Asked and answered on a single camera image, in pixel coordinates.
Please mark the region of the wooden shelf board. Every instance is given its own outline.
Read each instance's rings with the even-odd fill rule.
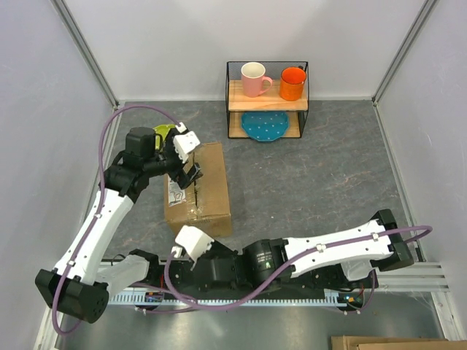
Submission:
[[[228,83],[228,110],[231,112],[245,111],[306,111],[308,109],[307,94],[304,93],[297,101],[286,101],[279,96],[279,80],[273,80],[272,88],[258,97],[246,97],[243,94],[241,80],[231,80]]]
[[[283,137],[299,138],[300,128],[298,126],[298,113],[287,112],[289,116],[289,128],[285,131]],[[231,112],[231,122],[228,126],[228,137],[232,139],[248,139],[249,136],[242,129],[242,115],[243,112]]]

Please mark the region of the blue polka dot plate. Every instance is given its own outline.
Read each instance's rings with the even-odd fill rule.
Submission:
[[[288,128],[289,117],[284,111],[245,112],[242,115],[242,129],[259,142],[277,140]]]

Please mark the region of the gray floor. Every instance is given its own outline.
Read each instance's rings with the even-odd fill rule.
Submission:
[[[393,210],[406,225],[377,119],[370,101],[311,101],[302,139],[264,144],[228,139],[223,101],[158,102],[194,130],[201,142],[221,141],[227,169],[233,234],[221,240],[241,249],[262,238],[307,237],[346,230],[378,210]],[[114,154],[134,126],[165,117],[126,112]],[[162,178],[151,180],[118,228],[105,257],[135,248],[166,257],[174,234],[163,217]]]
[[[261,238],[304,237],[345,230],[375,211],[393,210],[406,225],[393,173],[370,101],[313,101],[304,137],[261,144],[227,139],[223,102],[164,102],[202,142],[223,143],[233,235],[241,249]],[[133,126],[166,121],[139,110],[124,115],[115,152]],[[162,179],[153,179],[120,225],[106,253],[134,248],[165,257],[174,235],[163,218]],[[228,313],[143,316],[109,307],[82,324],[58,349],[330,349],[332,335],[439,338],[429,296],[378,293],[360,316],[312,307],[243,307]]]

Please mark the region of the mug handle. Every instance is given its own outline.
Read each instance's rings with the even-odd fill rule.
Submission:
[[[263,81],[266,80],[269,82],[269,87],[260,91],[260,95],[263,95],[266,91],[270,90],[272,88],[272,79],[270,77],[263,77]]]

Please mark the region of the wall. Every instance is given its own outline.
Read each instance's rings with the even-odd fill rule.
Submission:
[[[423,0],[67,0],[118,98],[224,99],[225,62],[310,62],[313,98],[376,91]]]
[[[422,240],[467,326],[467,2],[439,1],[380,104]]]
[[[111,106],[49,1],[3,0],[0,42],[1,347],[31,349],[34,278],[76,235]]]

